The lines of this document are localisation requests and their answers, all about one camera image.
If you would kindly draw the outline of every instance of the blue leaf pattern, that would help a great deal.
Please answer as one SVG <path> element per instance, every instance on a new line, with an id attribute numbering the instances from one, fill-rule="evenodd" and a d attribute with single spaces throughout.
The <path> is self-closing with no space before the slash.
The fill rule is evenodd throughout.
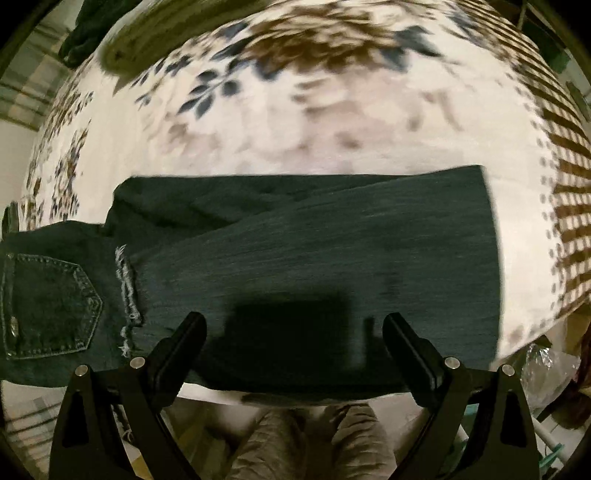
<path id="1" fill-rule="evenodd" d="M 440 57 L 437 47 L 425 39 L 427 31 L 423 27 L 415 25 L 394 33 L 394 40 L 402 47 L 409 48 L 422 55 Z"/>
<path id="2" fill-rule="evenodd" d="M 255 72 L 261 80 L 264 80 L 266 82 L 272 82 L 277 78 L 280 71 L 276 70 L 274 72 L 270 72 L 266 65 L 263 65 L 263 62 L 257 60 L 255 62 Z"/>
<path id="3" fill-rule="evenodd" d="M 244 30 L 248 26 L 248 22 L 241 21 L 236 24 L 230 25 L 222 30 L 222 35 L 226 37 L 228 40 L 233 39 L 236 35 L 238 35 L 242 30 Z"/>
<path id="4" fill-rule="evenodd" d="M 243 38 L 238 40 L 236 43 L 228 45 L 227 47 L 213 54 L 212 60 L 223 60 L 228 57 L 235 57 L 236 55 L 241 54 L 253 38 L 254 37 Z"/>
<path id="5" fill-rule="evenodd" d="M 408 56 L 403 48 L 382 48 L 380 50 L 382 57 L 386 60 L 386 65 L 396 72 L 405 73 L 408 71 Z"/>
<path id="6" fill-rule="evenodd" d="M 164 63 L 166 63 L 166 58 L 164 58 L 158 62 L 158 64 L 156 65 L 156 68 L 154 69 L 154 73 L 158 73 L 160 70 L 162 70 L 162 67 L 164 67 Z"/>
<path id="7" fill-rule="evenodd" d="M 177 61 L 172 62 L 168 65 L 165 69 L 166 73 L 171 73 L 173 77 L 177 76 L 177 73 L 180 72 L 183 68 L 190 65 L 191 57 L 189 55 L 183 55 Z"/>
<path id="8" fill-rule="evenodd" d="M 231 75 L 250 65 L 250 60 L 232 59 L 226 67 L 226 75 Z"/>
<path id="9" fill-rule="evenodd" d="M 181 105 L 181 108 L 178 109 L 177 115 L 179 113 L 184 113 L 184 112 L 187 112 L 187 111 L 191 110 L 197 104 L 197 102 L 200 99 L 201 99 L 201 97 L 197 97 L 197 98 L 193 98 L 193 99 L 191 99 L 191 100 L 189 100 L 187 102 L 184 102 Z"/>
<path id="10" fill-rule="evenodd" d="M 215 70 L 206 70 L 205 72 L 201 72 L 197 75 L 197 79 L 202 82 L 211 82 L 213 79 L 218 77 L 217 72 Z"/>
<path id="11" fill-rule="evenodd" d="M 476 36 L 478 32 L 475 30 L 476 26 L 464 12 L 456 8 L 447 12 L 446 15 L 457 25 L 458 30 L 468 37 L 466 40 L 473 41 L 474 43 L 480 41 Z M 171 73 L 171 76 L 174 77 L 180 70 L 188 66 L 193 58 L 197 58 L 195 56 L 204 59 L 204 70 L 196 76 L 196 83 L 198 85 L 189 91 L 188 98 L 178 109 L 177 115 L 191 111 L 195 115 L 195 118 L 200 119 L 213 107 L 216 99 L 216 91 L 218 94 L 217 98 L 220 98 L 220 96 L 231 98 L 241 95 L 247 89 L 247 80 L 252 81 L 251 77 L 240 78 L 243 70 L 252 68 L 251 72 L 259 81 L 263 82 L 274 82 L 280 78 L 282 69 L 278 69 L 276 65 L 288 64 L 285 60 L 279 59 L 277 61 L 278 59 L 273 57 L 275 54 L 273 44 L 267 48 L 267 51 L 262 47 L 259 47 L 258 50 L 254 48 L 247 50 L 247 47 L 254 40 L 259 40 L 261 36 L 268 35 L 264 29 L 259 28 L 257 30 L 254 28 L 250 31 L 250 27 L 249 22 L 244 20 L 227 25 L 211 34 L 217 40 L 214 43 L 205 44 L 205 53 L 202 48 L 198 53 L 194 53 L 193 55 L 185 54 L 180 58 L 173 57 L 172 59 L 174 61 L 168 65 L 166 65 L 166 62 L 172 60 L 171 57 L 162 59 L 155 65 L 154 72 L 158 73 L 164 69 L 166 74 Z M 386 30 L 385 35 L 391 35 L 396 46 L 379 48 L 376 44 L 373 47 L 373 53 L 369 54 L 376 58 L 375 53 L 378 51 L 382 59 L 382 67 L 398 73 L 408 72 L 412 59 L 411 51 L 423 56 L 441 58 L 442 61 L 446 61 L 445 58 L 442 58 L 443 54 L 437 46 L 428 40 L 428 35 L 431 35 L 431 33 L 420 25 L 412 25 L 399 31 Z M 196 46 L 197 41 L 205 40 L 202 36 L 197 37 L 191 45 Z M 223 48 L 213 47 L 217 51 L 209 50 L 213 45 L 219 45 L 217 42 L 220 41 Z M 361 58 L 361 56 L 356 57 L 357 61 L 363 63 L 360 60 Z M 330 70 L 329 61 L 319 60 L 318 66 Z M 143 84 L 147 81 L 149 75 L 150 70 L 144 72 L 134 81 L 134 85 L 137 83 Z M 137 103 L 140 105 L 149 104 L 152 93 L 140 96 L 137 99 Z"/>
<path id="12" fill-rule="evenodd" d="M 240 91 L 240 84 L 235 80 L 229 80 L 222 85 L 222 95 L 231 97 Z"/>
<path id="13" fill-rule="evenodd" d="M 209 90 L 209 85 L 201 84 L 189 92 L 189 95 L 203 95 Z"/>
<path id="14" fill-rule="evenodd" d="M 211 108 L 214 98 L 215 94 L 210 93 L 201 103 L 197 105 L 197 110 L 195 111 L 197 118 L 201 118 Z"/>

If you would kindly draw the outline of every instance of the back pocket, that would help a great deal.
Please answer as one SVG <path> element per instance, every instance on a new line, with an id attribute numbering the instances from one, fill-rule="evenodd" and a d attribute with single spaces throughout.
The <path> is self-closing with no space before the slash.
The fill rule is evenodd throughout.
<path id="1" fill-rule="evenodd" d="M 86 350 L 102 300 L 79 265 L 40 255 L 7 254 L 0 318 L 7 359 Z"/>

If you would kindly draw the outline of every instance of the distressed denim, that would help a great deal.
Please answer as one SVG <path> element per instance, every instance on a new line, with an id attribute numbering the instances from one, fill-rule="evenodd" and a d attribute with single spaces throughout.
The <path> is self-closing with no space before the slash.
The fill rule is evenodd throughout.
<path id="1" fill-rule="evenodd" d="M 17 383 L 65 385 L 80 363 L 145 355 L 192 310 L 208 340 L 187 381 L 316 400 L 405 391 L 381 341 L 390 312 L 471 367 L 498 340 L 479 167 L 130 179 L 105 225 L 8 235 L 0 254 L 0 377 Z"/>

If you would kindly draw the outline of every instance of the frayed hem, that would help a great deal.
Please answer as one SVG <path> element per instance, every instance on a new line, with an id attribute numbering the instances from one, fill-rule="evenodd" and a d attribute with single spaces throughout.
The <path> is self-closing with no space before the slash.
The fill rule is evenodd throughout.
<path id="1" fill-rule="evenodd" d="M 137 302 L 135 300 L 134 272 L 129 260 L 124 255 L 125 245 L 115 250 L 116 275 L 121 282 L 121 299 L 125 308 L 127 322 L 121 329 L 120 335 L 124 339 L 123 345 L 119 348 L 122 355 L 126 358 L 131 357 L 131 351 L 134 349 L 133 328 L 141 327 L 144 320 L 139 313 Z"/>

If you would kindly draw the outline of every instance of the plastic bag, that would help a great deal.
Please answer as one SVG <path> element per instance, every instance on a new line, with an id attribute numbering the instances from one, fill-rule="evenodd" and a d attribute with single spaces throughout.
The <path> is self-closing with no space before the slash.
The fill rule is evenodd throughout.
<path id="1" fill-rule="evenodd" d="M 512 362 L 532 414 L 552 403 L 579 369 L 580 358 L 532 343 Z"/>

